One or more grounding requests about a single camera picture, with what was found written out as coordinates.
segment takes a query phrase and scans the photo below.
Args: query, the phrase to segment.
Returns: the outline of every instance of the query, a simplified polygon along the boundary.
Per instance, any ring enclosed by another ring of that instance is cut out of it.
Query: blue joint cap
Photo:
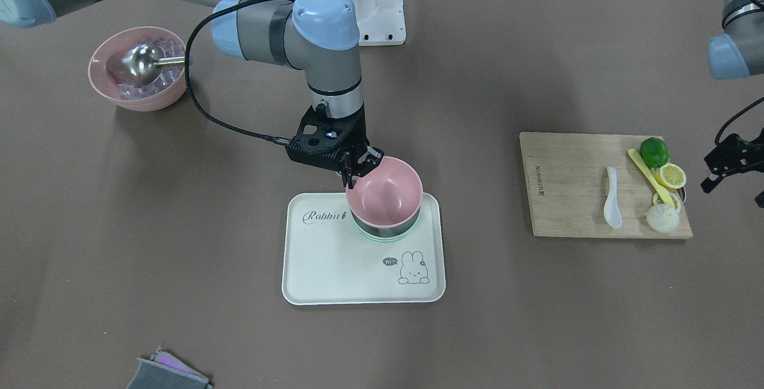
[[[305,40],[329,50],[348,50],[361,32],[352,0],[295,0],[292,22]]]
[[[0,0],[0,21],[19,28],[49,24],[56,12],[47,0]]]
[[[708,67],[716,79],[744,79],[751,75],[740,49],[727,33],[709,40]]]
[[[224,8],[229,8],[237,5],[239,0],[221,0],[218,5],[215,6],[213,11],[221,11]],[[218,46],[223,54],[231,55],[231,57],[241,58],[246,60],[244,54],[241,52],[241,43],[238,40],[238,25],[236,24],[236,14],[238,11],[233,11],[229,14],[224,14],[221,17],[216,17],[210,22],[210,28],[212,28],[212,41]]]

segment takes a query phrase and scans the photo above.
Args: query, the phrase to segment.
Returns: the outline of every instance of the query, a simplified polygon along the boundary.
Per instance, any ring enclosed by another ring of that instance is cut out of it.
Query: cutting board
[[[649,135],[520,133],[533,234],[539,237],[605,237],[606,239],[689,239],[686,209],[679,228],[653,231],[644,213],[652,206],[652,189],[627,155]],[[682,165],[680,158],[672,158]],[[623,226],[612,228],[603,215],[608,173],[618,172],[618,206]]]

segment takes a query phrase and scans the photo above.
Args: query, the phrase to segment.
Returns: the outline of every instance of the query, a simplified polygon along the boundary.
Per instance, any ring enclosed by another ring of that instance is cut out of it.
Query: white tray
[[[432,302],[445,292],[440,207],[425,193],[412,231],[366,239],[344,193],[302,193],[286,213],[281,291],[295,305]]]

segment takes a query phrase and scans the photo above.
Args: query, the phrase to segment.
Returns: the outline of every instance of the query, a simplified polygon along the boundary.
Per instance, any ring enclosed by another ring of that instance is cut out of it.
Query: gray cloth
[[[138,370],[127,389],[212,389],[210,379],[138,358]]]

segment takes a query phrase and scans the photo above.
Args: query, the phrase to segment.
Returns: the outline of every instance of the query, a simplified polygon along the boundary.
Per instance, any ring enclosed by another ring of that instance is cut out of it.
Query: gray table
[[[164,348],[216,387],[761,387],[759,174],[702,193],[721,124],[764,92],[719,82],[723,0],[405,0],[408,40],[362,50],[368,132],[440,201],[448,288],[434,304],[295,307],[281,295],[287,204],[331,172],[207,122],[188,97],[129,112],[88,84],[101,41],[187,38],[208,9],[109,0],[0,27],[0,385],[124,387]],[[196,45],[200,97],[290,135],[301,73]],[[731,132],[754,138],[761,109]],[[662,134],[695,237],[543,239],[521,131]]]

